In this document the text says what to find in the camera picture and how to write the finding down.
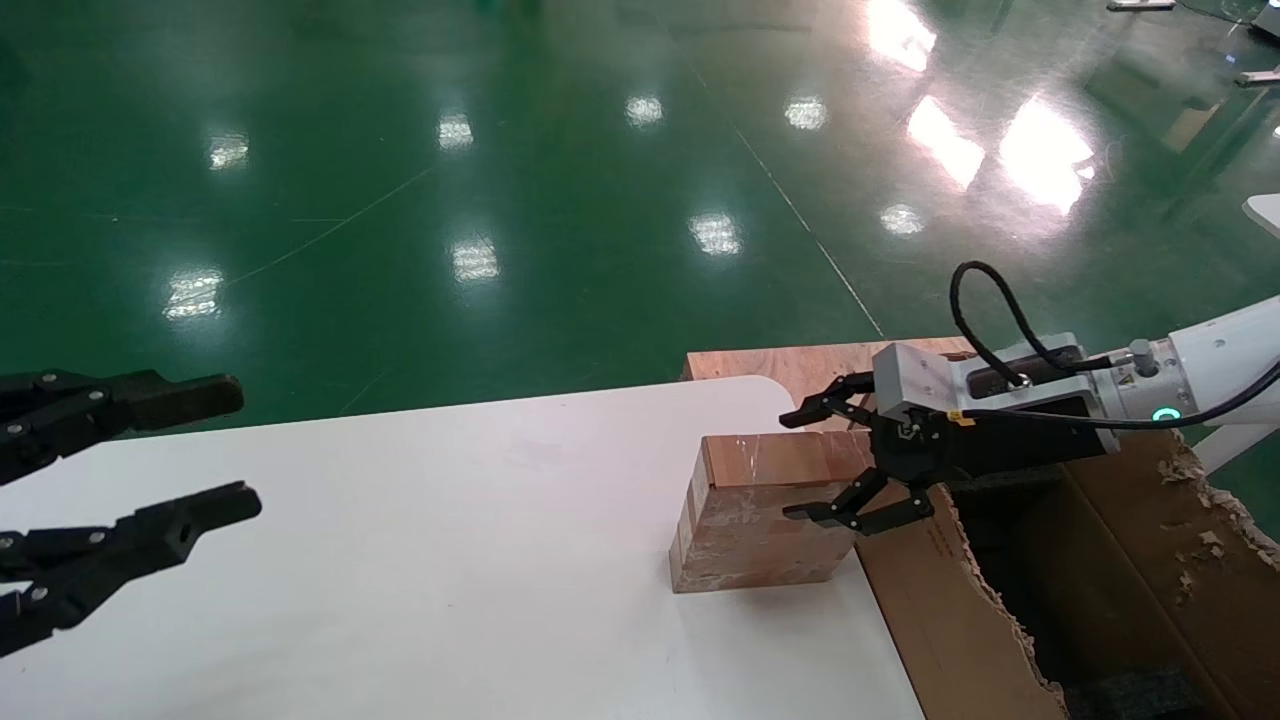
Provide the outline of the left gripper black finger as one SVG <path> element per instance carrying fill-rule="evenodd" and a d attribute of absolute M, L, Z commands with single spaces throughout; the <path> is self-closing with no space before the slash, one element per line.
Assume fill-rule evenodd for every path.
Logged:
<path fill-rule="evenodd" d="M 1 483 L 131 432 L 155 432 L 238 413 L 233 375 L 168 380 L 154 370 L 108 378 L 41 370 L 1 378 Z"/>
<path fill-rule="evenodd" d="M 5 532 L 1 579 L 4 657 L 78 626 L 125 584 L 184 564 L 202 534 L 256 518 L 243 482 L 138 509 L 111 527 Z"/>

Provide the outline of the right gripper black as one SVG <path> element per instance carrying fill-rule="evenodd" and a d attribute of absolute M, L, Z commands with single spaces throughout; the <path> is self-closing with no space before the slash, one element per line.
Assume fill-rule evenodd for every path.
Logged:
<path fill-rule="evenodd" d="M 896 419 L 851 404 L 855 396 L 874 392 L 873 372 L 837 375 L 822 392 L 780 415 L 780 424 L 788 429 L 837 416 L 870 429 L 874 465 L 832 500 L 785 506 L 787 519 L 877 536 L 932 518 L 928 492 L 936 484 L 1098 457 L 1117 447 L 1114 438 L 1091 427 L 1009 418 L 954 421 L 947 413 L 920 409 Z M 904 486 L 908 497 L 868 510 L 891 480 Z"/>

